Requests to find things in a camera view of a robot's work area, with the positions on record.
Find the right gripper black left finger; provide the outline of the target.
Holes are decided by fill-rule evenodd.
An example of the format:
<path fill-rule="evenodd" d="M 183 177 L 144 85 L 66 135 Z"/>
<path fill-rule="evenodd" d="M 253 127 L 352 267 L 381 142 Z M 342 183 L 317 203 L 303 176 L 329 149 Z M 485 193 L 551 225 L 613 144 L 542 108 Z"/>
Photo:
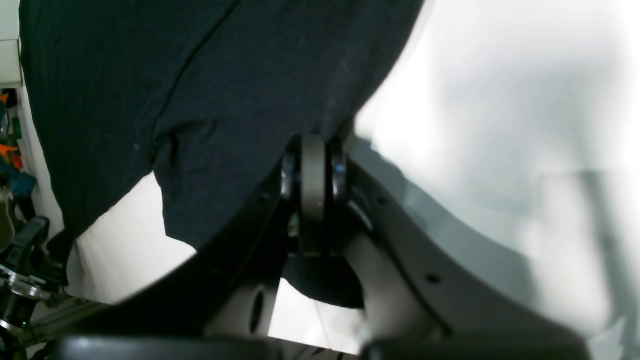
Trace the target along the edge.
<path fill-rule="evenodd" d="M 300 153 L 286 152 L 214 239 L 178 269 L 74 326 L 62 346 L 169 346 L 269 328 L 282 269 L 300 250 Z"/>

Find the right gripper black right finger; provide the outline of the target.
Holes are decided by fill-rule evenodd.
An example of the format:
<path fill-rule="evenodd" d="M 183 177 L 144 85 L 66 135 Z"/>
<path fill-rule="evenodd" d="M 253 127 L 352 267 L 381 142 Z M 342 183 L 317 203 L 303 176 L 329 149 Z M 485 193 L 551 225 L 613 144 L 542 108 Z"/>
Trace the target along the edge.
<path fill-rule="evenodd" d="M 589 358 L 579 337 L 492 289 L 330 146 L 331 252 L 359 285 L 362 358 Z"/>

